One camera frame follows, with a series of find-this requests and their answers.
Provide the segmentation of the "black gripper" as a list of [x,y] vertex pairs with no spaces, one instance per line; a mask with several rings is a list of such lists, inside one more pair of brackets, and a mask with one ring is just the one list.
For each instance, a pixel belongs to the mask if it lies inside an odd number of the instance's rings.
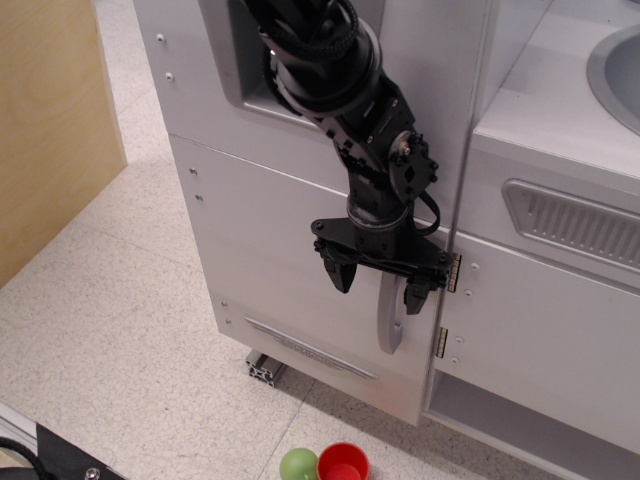
[[393,273],[408,279],[406,314],[417,315],[429,292],[448,283],[450,254],[428,239],[439,226],[435,220],[420,228],[408,212],[388,228],[364,228],[350,218],[331,218],[313,221],[311,231],[316,235],[314,248],[337,290],[349,292],[359,265]]

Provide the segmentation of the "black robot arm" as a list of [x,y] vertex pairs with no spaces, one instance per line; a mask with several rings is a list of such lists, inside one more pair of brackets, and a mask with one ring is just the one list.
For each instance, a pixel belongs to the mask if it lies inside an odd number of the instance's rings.
[[414,127],[400,88],[385,74],[379,40],[347,1],[250,1],[264,45],[263,76],[277,102],[316,125],[347,170],[343,218],[319,219],[315,249],[347,292],[359,266],[401,276],[409,314],[444,288],[452,257],[432,243],[414,207],[437,203],[438,164]]

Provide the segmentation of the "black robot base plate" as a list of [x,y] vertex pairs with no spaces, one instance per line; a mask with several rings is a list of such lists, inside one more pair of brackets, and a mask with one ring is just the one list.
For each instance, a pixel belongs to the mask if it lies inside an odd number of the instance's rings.
[[109,465],[39,423],[36,440],[38,459],[55,479],[125,479]]

